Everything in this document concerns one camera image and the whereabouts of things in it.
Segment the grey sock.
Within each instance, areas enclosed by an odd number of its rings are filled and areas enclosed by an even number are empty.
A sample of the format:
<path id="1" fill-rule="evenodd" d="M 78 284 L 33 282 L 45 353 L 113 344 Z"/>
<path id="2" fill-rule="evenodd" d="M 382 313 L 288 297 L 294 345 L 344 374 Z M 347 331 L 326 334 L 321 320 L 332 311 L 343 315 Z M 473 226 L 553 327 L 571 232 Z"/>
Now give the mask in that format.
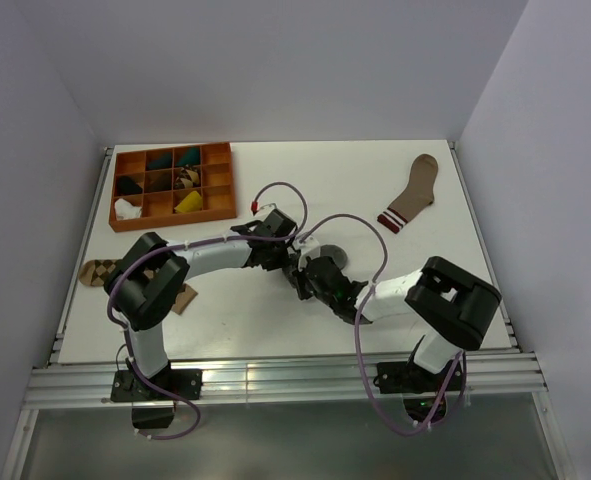
<path id="1" fill-rule="evenodd" d="M 335 265 L 343 270 L 348 264 L 348 255 L 345 250 L 337 245 L 326 244 L 320 247 L 320 255 L 330 258 Z"/>

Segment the white sock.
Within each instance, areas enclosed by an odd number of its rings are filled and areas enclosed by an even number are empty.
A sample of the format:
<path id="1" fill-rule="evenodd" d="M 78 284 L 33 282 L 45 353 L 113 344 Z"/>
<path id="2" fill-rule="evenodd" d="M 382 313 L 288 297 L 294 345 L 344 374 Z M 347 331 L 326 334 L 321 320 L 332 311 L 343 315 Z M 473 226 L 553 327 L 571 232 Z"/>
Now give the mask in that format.
<path id="1" fill-rule="evenodd" d="M 114 212 L 118 221 L 134 220 L 141 217 L 142 207 L 119 198 L 114 202 Z"/>

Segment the black sock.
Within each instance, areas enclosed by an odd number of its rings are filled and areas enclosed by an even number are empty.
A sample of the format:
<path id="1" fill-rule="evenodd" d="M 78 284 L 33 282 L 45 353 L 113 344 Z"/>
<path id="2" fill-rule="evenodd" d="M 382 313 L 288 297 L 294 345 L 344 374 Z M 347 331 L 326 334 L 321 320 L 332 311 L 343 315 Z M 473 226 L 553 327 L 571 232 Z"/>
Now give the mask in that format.
<path id="1" fill-rule="evenodd" d="M 132 196 L 143 193 L 143 188 L 131 177 L 120 176 L 115 182 L 115 196 Z"/>

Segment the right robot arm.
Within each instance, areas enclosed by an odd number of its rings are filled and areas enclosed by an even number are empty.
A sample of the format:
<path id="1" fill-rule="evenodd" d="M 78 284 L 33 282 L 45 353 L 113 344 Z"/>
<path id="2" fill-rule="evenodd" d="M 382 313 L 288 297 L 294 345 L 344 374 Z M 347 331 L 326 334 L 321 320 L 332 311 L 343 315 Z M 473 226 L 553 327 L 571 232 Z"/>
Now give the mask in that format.
<path id="1" fill-rule="evenodd" d="M 349 279 L 327 256 L 293 261 L 283 273 L 301 300 L 315 298 L 350 325 L 406 313 L 429 325 L 407 368 L 410 383 L 421 390 L 432 388 L 458 353 L 481 348 L 502 300 L 493 285 L 439 256 L 379 283 Z"/>

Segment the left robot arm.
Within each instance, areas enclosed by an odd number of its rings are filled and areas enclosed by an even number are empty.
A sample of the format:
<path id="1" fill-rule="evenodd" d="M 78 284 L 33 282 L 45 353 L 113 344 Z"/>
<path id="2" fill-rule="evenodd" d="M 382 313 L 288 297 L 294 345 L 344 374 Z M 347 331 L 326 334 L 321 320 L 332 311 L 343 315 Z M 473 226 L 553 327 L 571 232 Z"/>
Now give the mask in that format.
<path id="1" fill-rule="evenodd" d="M 288 260 L 297 224 L 278 209 L 204 240 L 170 242 L 155 232 L 142 235 L 110 274 L 107 316 L 124 333 L 134 388 L 158 399 L 170 386 L 170 361 L 161 323 L 184 283 L 224 269 L 275 270 Z"/>

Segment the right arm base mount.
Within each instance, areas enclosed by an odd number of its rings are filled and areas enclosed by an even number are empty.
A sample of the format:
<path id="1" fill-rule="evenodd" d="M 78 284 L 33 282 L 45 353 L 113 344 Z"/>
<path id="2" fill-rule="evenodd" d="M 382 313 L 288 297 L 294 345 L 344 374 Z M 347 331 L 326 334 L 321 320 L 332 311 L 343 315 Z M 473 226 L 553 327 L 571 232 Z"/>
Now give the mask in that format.
<path id="1" fill-rule="evenodd" d="M 435 397 L 446 380 L 452 361 L 437 374 L 408 361 L 379 362 L 373 386 L 380 394 L 415 394 Z"/>

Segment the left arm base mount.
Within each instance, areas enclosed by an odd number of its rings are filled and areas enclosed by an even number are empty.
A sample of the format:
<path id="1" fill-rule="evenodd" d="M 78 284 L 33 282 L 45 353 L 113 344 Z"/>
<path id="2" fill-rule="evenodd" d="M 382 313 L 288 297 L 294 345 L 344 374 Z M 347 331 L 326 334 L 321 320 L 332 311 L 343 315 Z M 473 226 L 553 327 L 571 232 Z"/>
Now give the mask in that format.
<path id="1" fill-rule="evenodd" d="M 201 369 L 166 368 L 151 379 L 142 380 L 133 369 L 115 373 L 110 402 L 132 404 L 131 422 L 140 431 L 157 431 L 171 426 L 180 404 L 192 408 L 201 419 L 194 404 L 200 398 L 203 380 Z"/>

